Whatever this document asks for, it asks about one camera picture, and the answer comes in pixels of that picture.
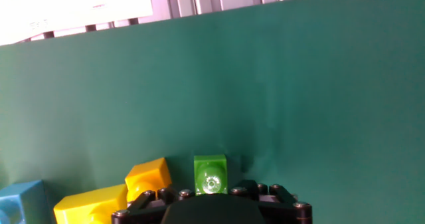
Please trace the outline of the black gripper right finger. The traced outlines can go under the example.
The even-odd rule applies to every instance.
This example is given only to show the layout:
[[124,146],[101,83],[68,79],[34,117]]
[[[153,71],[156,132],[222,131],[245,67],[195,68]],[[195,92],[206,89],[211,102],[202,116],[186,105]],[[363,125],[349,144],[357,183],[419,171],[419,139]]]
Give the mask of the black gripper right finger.
[[265,223],[312,224],[312,205],[299,201],[282,185],[244,179],[228,194],[248,203],[243,214],[259,214]]

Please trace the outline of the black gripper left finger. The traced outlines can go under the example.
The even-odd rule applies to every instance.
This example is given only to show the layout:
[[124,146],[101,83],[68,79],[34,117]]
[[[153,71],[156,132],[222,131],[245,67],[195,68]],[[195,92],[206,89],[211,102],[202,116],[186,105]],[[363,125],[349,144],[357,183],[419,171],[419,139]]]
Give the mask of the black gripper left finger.
[[177,191],[172,185],[157,191],[143,191],[126,209],[112,213],[112,224],[160,223],[172,204],[194,196],[194,191]]

